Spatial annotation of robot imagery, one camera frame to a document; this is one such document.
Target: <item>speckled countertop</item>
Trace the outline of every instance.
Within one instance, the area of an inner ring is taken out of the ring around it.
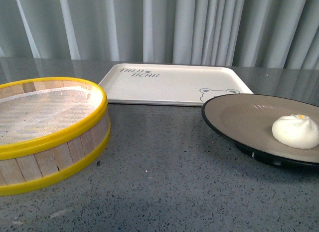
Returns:
[[[1,83],[54,75],[98,83],[116,64],[0,63]],[[318,71],[233,69],[254,93],[319,105]],[[111,104],[109,113],[112,137],[94,163],[47,188],[0,197],[1,232],[319,231],[319,170],[255,161],[214,133],[199,107]]]

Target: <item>white curtain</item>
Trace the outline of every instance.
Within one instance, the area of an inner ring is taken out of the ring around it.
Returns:
[[[319,0],[0,0],[0,56],[319,69]]]

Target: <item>white tray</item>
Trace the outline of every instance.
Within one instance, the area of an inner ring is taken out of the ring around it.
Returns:
[[[202,106],[208,99],[252,91],[224,67],[117,64],[99,85],[110,103]]]

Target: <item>bear print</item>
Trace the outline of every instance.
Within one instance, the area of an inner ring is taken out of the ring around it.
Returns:
[[[199,91],[202,93],[202,96],[200,98],[202,102],[205,102],[208,99],[211,99],[216,96],[240,93],[240,91],[235,89],[227,89],[226,91],[221,91],[221,90],[212,90],[209,88],[201,88]]]

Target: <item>brown plate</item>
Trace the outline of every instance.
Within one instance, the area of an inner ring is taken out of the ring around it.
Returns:
[[[319,107],[281,97],[232,94],[206,101],[205,122],[245,154],[277,167],[319,166],[319,146],[296,149],[277,141],[273,123],[281,116],[303,114],[319,124]]]

